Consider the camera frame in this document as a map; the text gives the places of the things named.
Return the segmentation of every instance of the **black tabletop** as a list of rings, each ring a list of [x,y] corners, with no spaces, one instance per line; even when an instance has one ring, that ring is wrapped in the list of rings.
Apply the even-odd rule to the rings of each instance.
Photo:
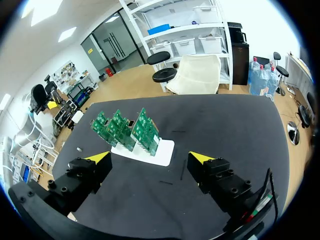
[[[289,184],[288,146],[277,108],[263,96],[175,95],[95,103],[65,142],[52,171],[54,178],[64,174],[76,157],[110,151],[111,146],[90,129],[100,111],[111,117],[120,109],[124,117],[136,120],[142,107],[159,135],[175,142],[170,165],[111,154],[113,169],[99,191],[74,213],[80,224],[140,238],[207,240],[221,234],[229,215],[210,195],[202,194],[187,169],[181,180],[189,151],[225,158],[237,175],[251,180],[253,192],[271,168],[282,212]],[[264,219],[265,229],[274,216],[272,208]]]

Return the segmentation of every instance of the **fluorescent light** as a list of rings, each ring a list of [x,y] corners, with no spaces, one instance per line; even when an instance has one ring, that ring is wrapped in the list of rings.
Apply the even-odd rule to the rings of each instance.
[[[71,37],[71,35],[74,33],[74,31],[76,30],[76,26],[73,28],[70,28],[69,30],[64,31],[63,33],[61,33],[58,43],[60,43],[61,41]]]
[[[11,96],[9,94],[7,94],[7,93],[4,95],[4,97],[2,98],[2,101],[0,103],[0,110],[5,109],[6,105],[9,102],[10,97]]]
[[[116,20],[118,17],[119,17],[119,16],[112,16],[108,21],[105,22],[105,24],[113,22],[113,21]]]
[[[36,7],[38,2],[39,0],[29,0],[24,6],[21,18],[25,18]]]
[[[58,12],[63,0],[35,0],[31,27]]]

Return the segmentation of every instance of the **white tray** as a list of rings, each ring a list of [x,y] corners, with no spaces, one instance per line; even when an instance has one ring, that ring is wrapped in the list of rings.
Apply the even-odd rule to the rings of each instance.
[[[117,143],[115,147],[111,148],[111,152],[113,154],[117,154],[129,159],[167,167],[170,164],[174,147],[174,141],[163,140],[162,138],[160,138],[155,156],[151,156],[149,152],[146,152],[145,149],[139,146],[139,144],[137,143],[135,144],[132,151],[129,151],[123,145]]]

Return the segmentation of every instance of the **circuit board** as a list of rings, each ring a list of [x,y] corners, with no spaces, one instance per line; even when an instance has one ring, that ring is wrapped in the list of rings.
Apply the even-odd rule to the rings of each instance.
[[[105,117],[105,113],[101,111],[91,124],[91,129],[95,131],[102,139],[108,144],[115,147],[118,141],[107,131],[107,125],[110,122],[110,118]]]
[[[134,121],[122,117],[118,109],[106,126],[106,131],[131,152],[136,144],[136,141],[131,138],[133,123]]]
[[[131,137],[137,141],[151,156],[156,155],[159,145],[159,130],[154,121],[147,117],[146,110],[142,108],[138,119],[135,122]]]

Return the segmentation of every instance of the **beige chair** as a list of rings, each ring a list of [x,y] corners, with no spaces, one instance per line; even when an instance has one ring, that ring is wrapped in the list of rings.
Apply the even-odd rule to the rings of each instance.
[[[184,55],[175,77],[166,88],[183,94],[216,94],[219,87],[221,61],[216,55]]]

